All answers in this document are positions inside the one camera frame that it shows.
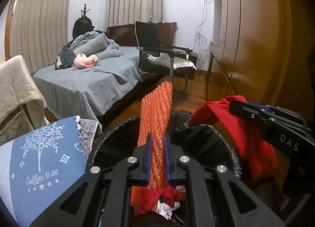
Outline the bed with grey sheet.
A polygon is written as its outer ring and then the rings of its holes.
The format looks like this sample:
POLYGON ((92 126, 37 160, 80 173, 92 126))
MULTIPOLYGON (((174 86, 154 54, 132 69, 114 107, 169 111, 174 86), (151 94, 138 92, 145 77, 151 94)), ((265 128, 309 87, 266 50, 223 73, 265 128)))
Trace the bed with grey sheet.
POLYGON ((121 56, 101 60, 83 70, 50 65, 33 75, 47 108, 58 119, 80 116, 97 120, 137 87, 148 87, 160 76, 138 69, 139 50, 122 46, 121 56))

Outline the red cloth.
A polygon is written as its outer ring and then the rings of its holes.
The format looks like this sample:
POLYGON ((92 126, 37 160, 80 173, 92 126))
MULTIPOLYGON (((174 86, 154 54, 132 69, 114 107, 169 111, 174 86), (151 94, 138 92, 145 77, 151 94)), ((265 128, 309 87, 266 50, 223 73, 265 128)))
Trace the red cloth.
POLYGON ((230 112, 229 106, 234 100, 247 102, 241 95, 206 102, 196 110, 188 125, 194 127, 221 122, 233 138, 240 159, 249 163, 253 181, 267 179, 277 170, 273 146, 262 139, 261 131, 254 124, 230 112))

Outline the black lined trash bin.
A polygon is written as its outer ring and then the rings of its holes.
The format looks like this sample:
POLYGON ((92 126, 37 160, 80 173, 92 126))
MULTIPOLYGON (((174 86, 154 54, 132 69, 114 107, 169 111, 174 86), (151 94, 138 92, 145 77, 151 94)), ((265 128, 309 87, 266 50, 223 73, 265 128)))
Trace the black lined trash bin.
MULTIPOLYGON (((224 165, 236 177, 239 177, 241 174, 239 159, 226 138, 210 125, 189 127, 190 118, 192 118, 190 112, 171 112, 167 128, 170 142, 182 147, 184 154, 197 160, 200 165, 208 168, 224 165)), ((132 155, 137 145, 139 127, 140 117, 134 116, 105 131, 95 140, 86 168, 93 166, 99 166, 102 169, 111 168, 122 159, 132 155)), ((215 225, 233 226, 220 185, 214 180, 208 180, 207 188, 215 225)), ((185 226, 186 222, 185 202, 182 202, 175 210, 175 215, 171 220, 167 220, 154 211, 135 216, 134 209, 130 209, 129 226, 185 226)))

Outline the pink plush toy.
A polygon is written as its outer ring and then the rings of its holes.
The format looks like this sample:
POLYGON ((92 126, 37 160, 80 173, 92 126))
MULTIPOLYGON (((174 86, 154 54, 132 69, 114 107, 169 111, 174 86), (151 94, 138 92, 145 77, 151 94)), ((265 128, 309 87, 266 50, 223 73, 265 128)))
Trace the pink plush toy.
POLYGON ((85 54, 77 54, 74 59, 74 69, 81 70, 95 67, 100 62, 100 60, 101 59, 97 55, 91 55, 87 57, 85 54))

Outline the left beige curtain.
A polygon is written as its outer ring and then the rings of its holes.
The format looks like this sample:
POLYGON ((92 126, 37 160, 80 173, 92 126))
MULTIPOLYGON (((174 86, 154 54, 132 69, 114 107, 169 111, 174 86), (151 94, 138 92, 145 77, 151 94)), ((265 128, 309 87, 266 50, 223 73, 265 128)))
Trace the left beige curtain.
POLYGON ((68 41, 69 0, 17 0, 10 54, 23 56, 31 74, 55 63, 68 41))

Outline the brown wooden wardrobe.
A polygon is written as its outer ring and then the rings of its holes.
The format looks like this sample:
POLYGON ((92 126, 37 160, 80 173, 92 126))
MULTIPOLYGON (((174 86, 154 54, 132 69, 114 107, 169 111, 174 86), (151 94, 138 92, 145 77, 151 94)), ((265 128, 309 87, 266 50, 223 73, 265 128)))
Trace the brown wooden wardrobe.
POLYGON ((289 0, 214 0, 206 99, 275 105, 292 44, 289 0))

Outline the blue tree print blanket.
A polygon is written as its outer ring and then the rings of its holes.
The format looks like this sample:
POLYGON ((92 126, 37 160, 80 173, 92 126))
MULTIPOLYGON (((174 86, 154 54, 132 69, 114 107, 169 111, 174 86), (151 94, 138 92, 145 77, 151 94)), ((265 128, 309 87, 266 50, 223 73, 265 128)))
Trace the blue tree print blanket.
POLYGON ((1 146, 1 199, 30 226, 85 172, 80 117, 59 120, 1 146))

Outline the beige quilt over table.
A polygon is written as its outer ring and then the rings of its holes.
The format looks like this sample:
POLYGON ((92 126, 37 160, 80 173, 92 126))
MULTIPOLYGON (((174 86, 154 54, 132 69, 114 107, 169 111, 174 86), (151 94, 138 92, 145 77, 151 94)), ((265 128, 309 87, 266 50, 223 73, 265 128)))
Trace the beige quilt over table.
POLYGON ((1 63, 1 144, 45 126, 45 109, 23 57, 1 63))

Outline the black metal chair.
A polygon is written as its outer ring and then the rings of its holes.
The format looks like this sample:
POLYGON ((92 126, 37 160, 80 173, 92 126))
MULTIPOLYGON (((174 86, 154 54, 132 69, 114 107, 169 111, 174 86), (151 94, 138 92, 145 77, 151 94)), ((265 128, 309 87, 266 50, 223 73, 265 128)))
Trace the black metal chair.
POLYGON ((188 87, 188 74, 197 70, 189 59, 192 51, 184 47, 160 44, 155 24, 137 21, 134 27, 139 50, 138 70, 143 73, 169 75, 171 82, 175 77, 184 77, 184 88, 175 91, 185 92, 188 87))

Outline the orange foam net sleeve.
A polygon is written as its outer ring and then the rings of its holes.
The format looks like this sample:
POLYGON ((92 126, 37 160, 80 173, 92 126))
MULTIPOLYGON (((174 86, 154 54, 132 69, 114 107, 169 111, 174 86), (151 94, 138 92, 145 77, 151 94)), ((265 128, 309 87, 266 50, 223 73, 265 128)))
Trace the orange foam net sleeve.
POLYGON ((152 136, 151 166, 149 184, 146 187, 133 186, 131 190, 131 206, 135 215, 142 215, 156 210, 162 196, 168 205, 174 205, 174 194, 167 183, 164 153, 164 135, 170 119, 172 106, 172 83, 163 82, 153 92, 147 94, 141 103, 140 129, 138 146, 147 143, 147 136, 152 136))

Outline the grey bedding pile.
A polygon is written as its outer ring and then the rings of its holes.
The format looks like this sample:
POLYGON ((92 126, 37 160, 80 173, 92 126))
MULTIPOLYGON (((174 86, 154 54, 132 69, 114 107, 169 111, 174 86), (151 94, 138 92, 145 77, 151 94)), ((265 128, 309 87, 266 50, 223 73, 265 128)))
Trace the grey bedding pile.
POLYGON ((104 32, 90 31, 78 36, 62 48, 56 57, 55 69, 74 67, 77 54, 85 54, 87 57, 97 55, 101 60, 122 55, 119 45, 107 38, 104 32))

